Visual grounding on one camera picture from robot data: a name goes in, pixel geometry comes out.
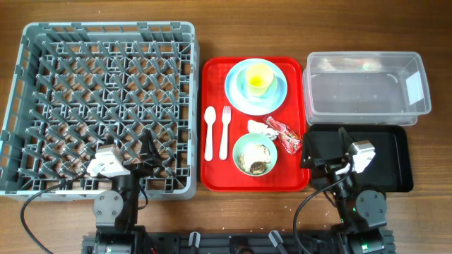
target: candy wrapper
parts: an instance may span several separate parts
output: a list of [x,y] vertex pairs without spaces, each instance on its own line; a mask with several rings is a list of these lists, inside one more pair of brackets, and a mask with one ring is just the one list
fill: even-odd
[[294,155],[302,148],[302,139],[299,138],[289,126],[276,121],[271,116],[264,117],[263,120],[265,120],[269,127],[278,132],[278,137],[282,146],[290,155]]

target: white label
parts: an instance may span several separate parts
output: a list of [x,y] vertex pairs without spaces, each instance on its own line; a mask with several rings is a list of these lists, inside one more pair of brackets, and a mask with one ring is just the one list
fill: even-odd
[[408,90],[408,100],[410,100],[410,106],[414,103],[424,99],[424,91],[422,91],[421,74],[416,72],[406,80]]

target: red object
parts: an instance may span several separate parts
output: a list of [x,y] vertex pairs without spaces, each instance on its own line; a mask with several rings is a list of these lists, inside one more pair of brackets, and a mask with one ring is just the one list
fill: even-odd
[[[289,126],[300,137],[307,130],[304,115],[304,97],[302,84],[302,68],[290,57],[261,57],[271,61],[287,80],[287,96],[285,101],[274,112],[274,119]],[[209,60],[203,67],[203,84],[201,86],[201,181],[212,191],[300,191],[309,182],[311,176],[308,169],[300,169],[301,152],[290,155],[279,141],[275,141],[278,160],[270,173],[264,176],[247,176],[234,164],[232,148],[235,142],[248,133],[249,119],[263,122],[263,116],[250,116],[231,107],[232,120],[229,125],[229,142],[227,159],[221,160],[220,141],[222,135],[221,115],[224,106],[231,105],[225,94],[225,79],[229,70],[240,61],[249,57],[217,57]],[[217,119],[213,124],[213,159],[204,160],[207,124],[204,121],[206,108],[215,108]]]
[[303,147],[302,140],[289,126],[276,121],[271,116],[266,116],[264,120],[269,127],[279,132],[278,140],[281,141],[282,146],[290,155],[294,155]]

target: wooden surface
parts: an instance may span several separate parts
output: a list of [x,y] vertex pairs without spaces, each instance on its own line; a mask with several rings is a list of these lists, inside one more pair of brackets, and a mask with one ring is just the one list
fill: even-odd
[[[388,195],[388,228],[398,253],[452,253],[451,9],[452,1],[2,1],[0,119],[20,35],[31,22],[187,20],[196,27],[201,63],[215,56],[291,56],[305,67],[310,52],[418,52],[433,110],[406,128],[415,188]],[[190,201],[151,202],[138,223],[149,231],[288,231],[311,192],[213,193],[199,183]],[[20,225],[21,206],[0,198],[0,253],[41,253]],[[95,231],[92,201],[34,202],[26,219],[57,253],[80,253],[82,235]],[[323,196],[301,219],[305,229],[339,222]]]

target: gray dish rack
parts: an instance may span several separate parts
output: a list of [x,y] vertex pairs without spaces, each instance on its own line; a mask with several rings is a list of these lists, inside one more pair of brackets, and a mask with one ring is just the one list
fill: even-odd
[[[26,200],[72,179],[108,135],[135,163],[146,128],[165,159],[141,180],[148,197],[193,197],[198,77],[188,22],[27,25],[0,135],[0,195]],[[110,186],[86,176],[40,199],[93,199]]]

